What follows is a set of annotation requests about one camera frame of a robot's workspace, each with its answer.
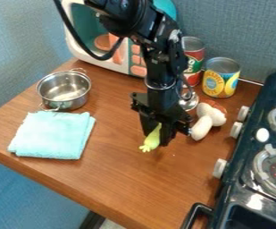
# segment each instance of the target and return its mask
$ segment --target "stove knob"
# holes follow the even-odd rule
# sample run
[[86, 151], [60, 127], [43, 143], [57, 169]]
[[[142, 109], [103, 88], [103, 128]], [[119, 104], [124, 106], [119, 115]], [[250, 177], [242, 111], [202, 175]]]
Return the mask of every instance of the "stove knob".
[[244, 122], [247, 118], [247, 114], [249, 112], [249, 107], [242, 106], [238, 112], [238, 121]]
[[270, 133], [268, 132], [268, 130], [266, 128], [260, 128], [256, 132], [255, 138], [259, 142], [266, 142], [270, 138]]
[[230, 131], [230, 136], [234, 139], [238, 138], [242, 128], [243, 128], [243, 123], [235, 122]]
[[213, 170], [213, 173], [212, 173], [213, 177], [221, 179], [226, 165], [227, 165], [227, 161], [219, 158], [216, 161], [216, 164], [214, 166], [214, 170]]

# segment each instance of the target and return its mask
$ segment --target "can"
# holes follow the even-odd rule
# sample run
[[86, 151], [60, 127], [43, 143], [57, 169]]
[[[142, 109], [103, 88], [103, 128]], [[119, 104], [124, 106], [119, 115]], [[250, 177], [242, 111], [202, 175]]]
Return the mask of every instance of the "can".
[[183, 37], [182, 47], [188, 57], [188, 69], [184, 76], [189, 85], [196, 86], [201, 81], [201, 67], [205, 58], [205, 44], [199, 38]]
[[213, 98], [234, 95], [240, 75], [239, 64], [227, 57], [215, 57], [205, 63], [203, 92]]
[[195, 87], [202, 79], [203, 71], [195, 72], [195, 73], [185, 73], [184, 76], [188, 81], [188, 84], [192, 87]]

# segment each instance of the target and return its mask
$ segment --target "metal bowl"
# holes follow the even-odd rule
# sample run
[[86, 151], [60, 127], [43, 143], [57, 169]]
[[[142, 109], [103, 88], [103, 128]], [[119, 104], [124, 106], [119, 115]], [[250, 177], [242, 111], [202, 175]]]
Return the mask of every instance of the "metal bowl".
[[38, 94], [42, 97], [42, 105], [50, 108], [48, 111], [75, 110], [87, 102], [91, 89], [91, 79], [78, 70], [54, 72], [43, 78], [37, 85]]

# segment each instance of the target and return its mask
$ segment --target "toy stove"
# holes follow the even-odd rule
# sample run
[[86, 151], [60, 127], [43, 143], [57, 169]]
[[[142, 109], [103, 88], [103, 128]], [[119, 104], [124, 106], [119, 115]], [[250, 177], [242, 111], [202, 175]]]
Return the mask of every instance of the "toy stove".
[[215, 208], [197, 203], [182, 228], [207, 215], [207, 228], [276, 229], [276, 73], [269, 76], [253, 106], [242, 107], [231, 136], [238, 144], [213, 175], [222, 178]]

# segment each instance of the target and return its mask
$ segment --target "can lid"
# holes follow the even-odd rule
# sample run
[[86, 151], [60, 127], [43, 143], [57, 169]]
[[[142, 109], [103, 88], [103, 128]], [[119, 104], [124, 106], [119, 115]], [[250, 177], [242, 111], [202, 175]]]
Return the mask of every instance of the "can lid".
[[235, 73], [240, 71], [239, 64], [227, 57], [214, 57], [205, 63], [206, 70], [218, 73]]
[[196, 37], [183, 37], [182, 48], [184, 51], [198, 52], [205, 48], [204, 42]]

